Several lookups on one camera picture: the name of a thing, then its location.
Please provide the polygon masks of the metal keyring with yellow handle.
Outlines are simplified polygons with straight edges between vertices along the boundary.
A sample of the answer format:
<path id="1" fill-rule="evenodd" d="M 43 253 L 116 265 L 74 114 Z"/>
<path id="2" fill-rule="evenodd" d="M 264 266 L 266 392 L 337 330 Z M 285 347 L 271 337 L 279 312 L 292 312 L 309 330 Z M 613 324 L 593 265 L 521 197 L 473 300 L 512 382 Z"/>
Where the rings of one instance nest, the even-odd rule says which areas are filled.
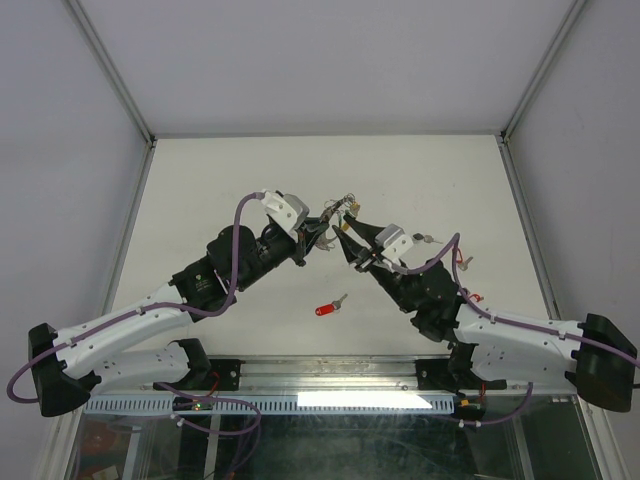
<path id="1" fill-rule="evenodd" d="M 353 202 L 358 202 L 358 201 L 357 201 L 357 199 L 356 199 L 356 196 L 355 196 L 353 193 L 347 193 L 346 195 L 344 195 L 344 196 L 343 196 L 343 197 L 341 197 L 341 198 L 348 199 L 348 200 L 349 200 L 349 202 L 348 202 L 348 203 L 346 203 L 346 204 L 345 204 L 345 205 L 344 205 L 344 206 L 343 206 L 343 207 L 342 207 L 342 208 L 341 208 L 341 209 L 340 209 L 340 210 L 339 210 L 339 211 L 338 211 L 338 212 L 337 212 L 337 213 L 336 213 L 336 214 L 331 218 L 331 220 L 330 220 L 330 227 L 329 227 L 329 228 L 328 228 L 328 230 L 325 232 L 325 233 L 326 233 L 326 235 L 327 235 L 327 238 L 328 238 L 328 239 L 332 239 L 332 240 L 333 240 L 333 242 L 332 242 L 333 248 L 335 247 L 334 242 L 337 240 L 337 237 L 336 237 L 336 234 L 334 233 L 334 231 L 332 230 L 332 226 L 333 226 L 333 225 L 337 225 L 337 226 L 339 227 L 339 219 L 340 219 L 340 216 L 341 216 L 341 214 L 342 214 L 342 213 L 347 213 L 347 214 L 350 214 L 350 215 L 354 216 L 355 218 L 357 218 L 357 217 L 358 217 L 358 215 L 359 215 L 359 212 L 360 212 L 360 210 L 359 210 L 359 212 L 358 212 L 357 214 L 354 214 L 353 212 L 351 212 L 351 211 L 349 210 L 349 207 L 350 207 L 350 205 L 351 205 Z M 329 200 L 327 200 L 327 201 L 324 203 L 324 208 L 325 208 L 325 205 L 326 205 L 330 200 L 339 200 L 339 199 L 329 199 Z"/>

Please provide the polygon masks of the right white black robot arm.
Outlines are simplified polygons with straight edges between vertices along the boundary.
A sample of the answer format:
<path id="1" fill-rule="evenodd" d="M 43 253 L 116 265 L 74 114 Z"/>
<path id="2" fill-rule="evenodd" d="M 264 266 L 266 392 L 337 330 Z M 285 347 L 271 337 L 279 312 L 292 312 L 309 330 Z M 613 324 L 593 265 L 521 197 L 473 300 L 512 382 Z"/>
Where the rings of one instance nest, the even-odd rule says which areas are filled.
<path id="1" fill-rule="evenodd" d="M 359 236 L 334 230 L 346 261 L 373 277 L 421 335 L 448 343 L 455 389 L 475 381 L 524 382 L 569 388 L 604 410 L 630 411 L 638 350 L 607 317 L 535 319 L 482 307 L 460 285 L 456 268 L 442 261 L 457 253 L 457 236 L 424 265 L 409 268 L 402 257 L 414 240 L 400 227 L 345 221 Z"/>

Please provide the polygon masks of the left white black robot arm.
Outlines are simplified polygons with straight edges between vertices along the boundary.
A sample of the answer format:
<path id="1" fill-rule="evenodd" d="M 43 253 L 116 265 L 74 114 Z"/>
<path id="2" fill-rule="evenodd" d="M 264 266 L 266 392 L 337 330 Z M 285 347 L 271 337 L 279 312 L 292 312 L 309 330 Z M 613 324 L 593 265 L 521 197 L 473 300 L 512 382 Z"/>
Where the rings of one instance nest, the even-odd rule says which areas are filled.
<path id="1" fill-rule="evenodd" d="M 287 260 L 306 256 L 344 202 L 313 217 L 296 196 L 278 191 L 243 197 L 234 221 L 206 247 L 206 254 L 143 299 L 119 311 L 56 329 L 41 323 L 28 332 L 33 403 L 45 418 L 85 405 L 94 395 L 138 384 L 198 388 L 209 377 L 208 356 L 195 338 L 156 350 L 136 345 L 176 328 L 215 318 L 246 290 Z"/>

